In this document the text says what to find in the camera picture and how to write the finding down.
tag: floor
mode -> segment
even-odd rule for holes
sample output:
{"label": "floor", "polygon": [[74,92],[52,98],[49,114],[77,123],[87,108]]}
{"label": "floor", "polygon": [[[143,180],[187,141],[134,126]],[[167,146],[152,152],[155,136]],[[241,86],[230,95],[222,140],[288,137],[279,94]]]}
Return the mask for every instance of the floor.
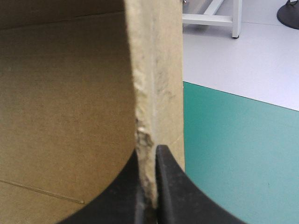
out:
{"label": "floor", "polygon": [[[243,0],[242,32],[184,27],[184,81],[299,111],[299,31],[276,19],[284,0]],[[232,0],[217,14],[231,15]]]}
{"label": "floor", "polygon": [[243,0],[239,39],[184,27],[186,173],[248,224],[299,223],[299,31],[276,19],[285,2]]}
{"label": "floor", "polygon": [[299,223],[299,112],[184,83],[186,173],[248,224]]}

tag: gray floor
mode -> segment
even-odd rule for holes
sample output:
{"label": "gray floor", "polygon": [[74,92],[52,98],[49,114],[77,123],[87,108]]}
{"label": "gray floor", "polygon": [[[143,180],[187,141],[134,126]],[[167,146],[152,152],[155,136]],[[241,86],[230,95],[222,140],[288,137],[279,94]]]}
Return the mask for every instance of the gray floor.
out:
{"label": "gray floor", "polygon": [[[242,32],[184,27],[184,81],[299,111],[299,30],[280,24],[285,0],[243,0]],[[217,14],[230,15],[232,0]]]}

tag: torn cardboard edge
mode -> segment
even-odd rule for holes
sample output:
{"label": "torn cardboard edge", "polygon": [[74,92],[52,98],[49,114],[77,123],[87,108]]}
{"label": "torn cardboard edge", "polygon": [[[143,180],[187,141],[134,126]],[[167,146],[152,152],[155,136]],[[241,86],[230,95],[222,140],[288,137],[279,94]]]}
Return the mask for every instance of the torn cardboard edge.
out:
{"label": "torn cardboard edge", "polygon": [[145,196],[155,209],[156,146],[171,145],[172,150],[180,151],[174,154],[184,167],[182,2],[127,0],[125,9],[136,101],[139,174]]}

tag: black base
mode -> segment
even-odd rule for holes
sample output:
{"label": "black base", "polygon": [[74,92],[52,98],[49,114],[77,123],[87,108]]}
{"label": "black base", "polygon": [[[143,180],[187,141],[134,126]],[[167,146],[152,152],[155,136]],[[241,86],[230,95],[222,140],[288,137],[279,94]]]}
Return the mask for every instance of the black base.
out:
{"label": "black base", "polygon": [[282,6],[277,12],[277,18],[282,24],[299,29],[299,4]]}

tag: black tool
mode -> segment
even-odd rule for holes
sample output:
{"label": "black tool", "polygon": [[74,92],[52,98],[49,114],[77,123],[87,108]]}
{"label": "black tool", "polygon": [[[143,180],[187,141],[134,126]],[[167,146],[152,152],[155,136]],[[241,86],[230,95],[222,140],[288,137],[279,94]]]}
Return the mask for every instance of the black tool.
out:
{"label": "black tool", "polygon": [[156,175],[156,211],[145,206],[134,152],[101,195],[59,224],[245,224],[200,191],[167,146],[157,147]]}

